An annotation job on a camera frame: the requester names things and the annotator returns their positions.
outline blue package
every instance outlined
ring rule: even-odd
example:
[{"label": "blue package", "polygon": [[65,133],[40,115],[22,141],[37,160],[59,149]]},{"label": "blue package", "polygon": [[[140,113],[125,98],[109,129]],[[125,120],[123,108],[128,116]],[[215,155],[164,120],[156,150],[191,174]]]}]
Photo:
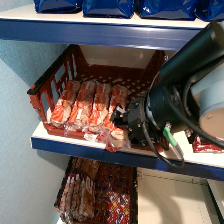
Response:
[{"label": "blue package", "polygon": [[83,0],[83,15],[87,17],[131,18],[136,0]]},{"label": "blue package", "polygon": [[141,18],[195,20],[198,0],[139,0]]},{"label": "blue package", "polygon": [[199,0],[196,16],[206,22],[224,20],[224,0]]},{"label": "blue package", "polygon": [[69,13],[81,11],[82,0],[34,0],[36,12]]}]

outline blue shelf trim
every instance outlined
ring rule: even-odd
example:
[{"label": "blue shelf trim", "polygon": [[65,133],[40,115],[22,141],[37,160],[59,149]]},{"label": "blue shelf trim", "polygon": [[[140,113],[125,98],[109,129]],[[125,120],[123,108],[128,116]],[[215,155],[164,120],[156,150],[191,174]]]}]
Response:
[{"label": "blue shelf trim", "polygon": [[200,29],[0,19],[0,39],[176,51]]},{"label": "blue shelf trim", "polygon": [[55,142],[41,138],[31,137],[32,147],[44,151],[60,153],[69,156],[77,156],[87,159],[100,160],[108,163],[122,164],[133,167],[179,173],[195,177],[224,181],[224,169],[219,167],[186,163],[183,168],[173,168],[159,160],[157,157],[138,154],[116,152],[110,153],[107,150],[79,146],[64,142]]}]

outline white wall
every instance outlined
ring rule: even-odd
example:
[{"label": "white wall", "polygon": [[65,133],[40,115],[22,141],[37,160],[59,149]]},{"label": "white wall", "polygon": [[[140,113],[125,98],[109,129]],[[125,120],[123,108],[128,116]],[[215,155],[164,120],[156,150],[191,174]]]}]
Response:
[{"label": "white wall", "polygon": [[[32,0],[1,0],[0,11]],[[54,224],[69,157],[31,149],[39,123],[26,91],[64,45],[0,40],[0,223]]]}]

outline shelf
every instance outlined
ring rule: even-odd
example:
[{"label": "shelf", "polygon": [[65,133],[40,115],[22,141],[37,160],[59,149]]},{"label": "shelf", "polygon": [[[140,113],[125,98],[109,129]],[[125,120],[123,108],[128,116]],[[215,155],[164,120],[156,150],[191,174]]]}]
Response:
[{"label": "shelf", "polygon": [[[34,149],[70,156],[224,181],[224,153],[193,153],[184,132],[176,133],[174,137],[181,146],[186,161],[185,166],[181,169],[165,164],[152,152],[126,148],[116,153],[110,153],[104,150],[105,145],[102,143],[49,135],[42,122],[33,133],[31,144]],[[163,155],[171,159],[176,158],[172,150],[164,152]]]},{"label": "shelf", "polygon": [[48,43],[179,50],[207,23],[195,21],[83,18],[38,14],[34,5],[0,13],[0,39]]},{"label": "shelf", "polygon": [[224,183],[214,180],[208,180],[208,183],[224,219]]},{"label": "shelf", "polygon": [[146,175],[138,177],[138,222],[219,223],[208,186]]}]

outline plastic basket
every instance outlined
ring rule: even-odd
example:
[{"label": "plastic basket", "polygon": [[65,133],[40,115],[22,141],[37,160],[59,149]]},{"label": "plastic basket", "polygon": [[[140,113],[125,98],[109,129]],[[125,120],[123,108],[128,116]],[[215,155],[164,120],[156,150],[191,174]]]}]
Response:
[{"label": "plastic basket", "polygon": [[[42,95],[45,94],[48,106],[53,112],[56,102],[53,99],[54,86],[57,97],[59,98],[65,83],[70,79],[78,81],[88,81],[95,79],[100,83],[110,83],[112,86],[122,85],[127,87],[129,91],[127,104],[138,96],[139,93],[147,91],[154,76],[164,63],[163,51],[155,51],[153,57],[148,62],[145,69],[105,66],[105,65],[89,65],[78,45],[70,45],[59,56],[59,58],[47,69],[47,71],[35,82],[28,90],[30,103],[34,109],[38,110],[39,116],[43,122],[48,134],[64,137],[64,130],[58,129],[47,123],[46,112]],[[57,80],[57,76],[61,68],[64,73]],[[84,140],[84,133],[76,131],[70,132],[67,137]]]}]

